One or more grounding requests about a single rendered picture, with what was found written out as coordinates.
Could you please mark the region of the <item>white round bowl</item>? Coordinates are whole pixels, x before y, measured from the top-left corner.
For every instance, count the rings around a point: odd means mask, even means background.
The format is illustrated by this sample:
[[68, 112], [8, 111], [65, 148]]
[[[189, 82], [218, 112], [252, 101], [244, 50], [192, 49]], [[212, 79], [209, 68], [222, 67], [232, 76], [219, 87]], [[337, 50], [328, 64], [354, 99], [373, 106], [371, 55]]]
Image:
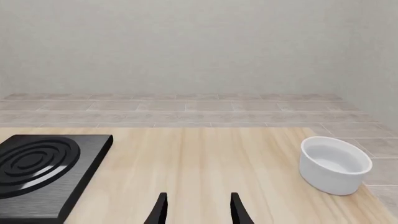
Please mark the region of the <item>white round bowl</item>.
[[371, 158], [346, 141], [313, 136], [301, 142], [300, 175], [321, 192], [351, 195], [372, 168]]

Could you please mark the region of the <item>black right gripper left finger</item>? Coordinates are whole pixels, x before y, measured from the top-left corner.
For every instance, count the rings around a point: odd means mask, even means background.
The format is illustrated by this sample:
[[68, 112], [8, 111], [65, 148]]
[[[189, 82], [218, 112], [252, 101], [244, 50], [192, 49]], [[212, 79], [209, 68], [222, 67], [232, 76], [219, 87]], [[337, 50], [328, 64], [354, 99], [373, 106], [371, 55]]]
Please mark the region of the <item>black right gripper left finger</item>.
[[165, 224], [167, 219], [167, 193], [159, 194], [158, 199], [153, 206], [149, 216], [144, 224]]

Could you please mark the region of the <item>flat black stove plate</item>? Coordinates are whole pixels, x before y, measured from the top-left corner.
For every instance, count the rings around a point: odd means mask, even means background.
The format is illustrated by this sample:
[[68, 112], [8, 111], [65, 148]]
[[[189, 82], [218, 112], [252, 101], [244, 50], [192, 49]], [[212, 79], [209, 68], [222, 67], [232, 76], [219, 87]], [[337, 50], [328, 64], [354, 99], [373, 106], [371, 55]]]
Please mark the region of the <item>flat black stove plate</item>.
[[113, 144], [110, 134], [16, 134], [0, 143], [0, 224], [63, 224]]

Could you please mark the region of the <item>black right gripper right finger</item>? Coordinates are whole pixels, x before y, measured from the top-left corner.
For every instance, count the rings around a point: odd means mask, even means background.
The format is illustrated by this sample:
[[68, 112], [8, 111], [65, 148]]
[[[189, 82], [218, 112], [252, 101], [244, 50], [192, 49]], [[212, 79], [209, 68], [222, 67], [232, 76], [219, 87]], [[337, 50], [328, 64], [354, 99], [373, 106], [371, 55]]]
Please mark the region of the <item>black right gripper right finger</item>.
[[231, 193], [230, 210], [233, 224], [254, 224], [236, 192]]

